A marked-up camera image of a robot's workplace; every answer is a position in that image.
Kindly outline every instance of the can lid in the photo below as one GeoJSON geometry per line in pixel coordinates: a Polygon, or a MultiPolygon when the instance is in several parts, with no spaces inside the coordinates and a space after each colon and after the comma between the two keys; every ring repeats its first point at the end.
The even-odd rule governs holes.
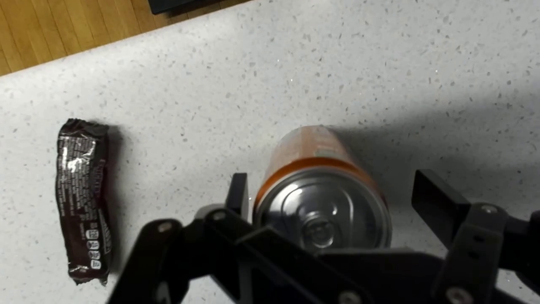
{"type": "Polygon", "coordinates": [[[309,252],[390,244],[384,198],[355,176],[314,168],[279,181],[262,200],[257,225],[271,225],[309,252]]]}

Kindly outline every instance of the speckled surface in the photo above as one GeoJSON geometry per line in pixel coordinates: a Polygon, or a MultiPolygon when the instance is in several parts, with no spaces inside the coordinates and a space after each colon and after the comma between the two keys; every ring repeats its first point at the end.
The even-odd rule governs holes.
{"type": "MultiPolygon", "coordinates": [[[[252,0],[0,78],[0,303],[105,303],[76,288],[55,203],[56,134],[115,126],[110,195],[127,259],[139,229],[252,193],[299,126],[340,131],[379,180],[394,247],[443,254],[409,208],[417,168],[527,219],[540,198],[540,2],[252,0]]],[[[540,303],[512,276],[507,291],[540,303]]],[[[198,281],[188,303],[225,303],[198,281]]]]}

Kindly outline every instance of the wooden floor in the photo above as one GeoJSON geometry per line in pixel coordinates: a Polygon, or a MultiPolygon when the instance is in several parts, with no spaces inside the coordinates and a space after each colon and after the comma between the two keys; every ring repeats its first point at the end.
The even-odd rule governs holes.
{"type": "Polygon", "coordinates": [[[152,16],[149,0],[0,0],[0,75],[220,11],[152,16]]]}

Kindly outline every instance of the robotic arm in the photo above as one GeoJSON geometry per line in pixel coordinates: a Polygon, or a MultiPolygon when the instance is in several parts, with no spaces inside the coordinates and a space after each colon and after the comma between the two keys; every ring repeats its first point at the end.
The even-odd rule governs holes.
{"type": "Polygon", "coordinates": [[[225,208],[190,225],[157,220],[139,235],[110,304],[181,303],[190,281],[211,276],[244,304],[520,304],[498,291],[498,269],[540,295],[540,212],[520,222],[495,205],[470,205],[433,173],[416,176],[412,205],[448,247],[444,261],[395,249],[313,256],[242,220],[247,176],[225,208]]]}

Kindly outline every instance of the brown wrapper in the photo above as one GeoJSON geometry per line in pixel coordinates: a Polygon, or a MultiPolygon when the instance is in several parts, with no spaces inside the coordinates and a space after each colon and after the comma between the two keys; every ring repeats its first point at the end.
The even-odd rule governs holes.
{"type": "Polygon", "coordinates": [[[68,274],[76,284],[107,283],[112,235],[105,171],[109,127],[68,121],[58,138],[56,202],[68,252],[68,274]]]}

